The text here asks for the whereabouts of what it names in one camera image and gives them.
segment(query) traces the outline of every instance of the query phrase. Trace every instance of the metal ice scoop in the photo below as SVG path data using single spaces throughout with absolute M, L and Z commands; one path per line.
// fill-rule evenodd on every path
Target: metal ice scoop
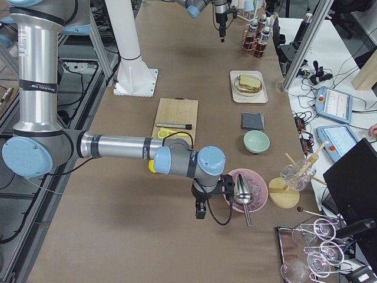
M 250 218 L 249 204 L 253 203 L 253 195 L 250 191 L 249 184 L 243 179 L 242 174 L 237 176 L 237 186 L 235 187 L 235 194 L 233 200 L 239 205 L 243 205 L 245 212 L 246 226 L 251 227 L 252 219 Z

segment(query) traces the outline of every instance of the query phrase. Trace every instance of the person's hand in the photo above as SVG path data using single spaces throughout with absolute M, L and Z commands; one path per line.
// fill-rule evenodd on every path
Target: person's hand
M 374 124 L 373 126 L 371 126 L 368 130 L 368 136 L 371 137 L 371 136 L 375 136 L 377 137 L 377 124 Z

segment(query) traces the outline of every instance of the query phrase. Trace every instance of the pink plate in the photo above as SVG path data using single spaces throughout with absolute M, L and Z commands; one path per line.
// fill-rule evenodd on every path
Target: pink plate
M 269 196 L 269 191 L 267 189 L 267 184 L 263 180 L 263 178 L 258 175 L 256 172 L 251 171 L 249 169 L 234 169 L 228 173 L 232 176 L 233 181 L 237 182 L 237 175 L 242 174 L 244 179 L 247 181 L 250 190 L 252 191 L 253 195 L 253 203 L 248 205 L 249 211 L 254 212 L 261 209 L 267 202 L 267 198 Z M 239 205 L 238 203 L 233 202 L 233 209 L 235 211 L 244 213 L 243 206 Z

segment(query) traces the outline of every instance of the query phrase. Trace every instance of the bread slice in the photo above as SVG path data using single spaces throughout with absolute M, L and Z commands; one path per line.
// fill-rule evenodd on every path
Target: bread slice
M 262 89 L 262 82 L 255 77 L 240 75 L 237 89 L 243 93 L 257 93 Z

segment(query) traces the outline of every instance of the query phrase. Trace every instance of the white pole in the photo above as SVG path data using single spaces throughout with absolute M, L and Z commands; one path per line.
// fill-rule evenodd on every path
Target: white pole
M 143 62 L 130 0 L 105 0 L 121 56 L 114 94 L 152 97 L 157 81 L 157 69 Z

